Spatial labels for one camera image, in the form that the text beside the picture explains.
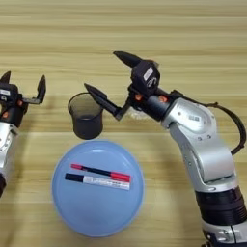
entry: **blue plate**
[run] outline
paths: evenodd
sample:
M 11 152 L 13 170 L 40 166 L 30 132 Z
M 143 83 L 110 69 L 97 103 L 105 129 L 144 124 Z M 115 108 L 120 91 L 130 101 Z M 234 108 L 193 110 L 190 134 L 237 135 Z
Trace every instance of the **blue plate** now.
M 130 190 L 65 180 L 65 173 L 109 178 L 70 168 L 71 163 L 131 175 Z M 57 211 L 68 226 L 87 236 L 108 236 L 121 231 L 136 217 L 144 197 L 144 179 L 135 158 L 109 141 L 87 141 L 68 151 L 52 180 Z

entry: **wooden table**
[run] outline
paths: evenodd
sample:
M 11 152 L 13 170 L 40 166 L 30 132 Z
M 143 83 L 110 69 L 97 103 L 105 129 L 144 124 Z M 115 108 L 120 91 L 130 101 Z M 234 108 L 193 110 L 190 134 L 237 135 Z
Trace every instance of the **wooden table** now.
M 140 162 L 146 197 L 130 227 L 91 239 L 71 231 L 52 204 L 50 181 L 61 156 L 81 142 L 71 129 L 69 99 L 90 82 L 118 104 L 130 69 L 112 55 L 126 50 L 160 64 L 161 87 L 234 110 L 247 124 L 247 2 L 245 0 L 2 0 L 0 72 L 13 72 L 26 96 L 45 74 L 42 106 L 30 106 L 17 148 L 14 177 L 0 202 L 3 247 L 198 247 L 200 213 L 177 145 L 153 120 L 104 113 L 100 138 L 129 149 Z M 215 112 L 231 148 L 238 133 Z M 236 157 L 247 198 L 247 150 Z

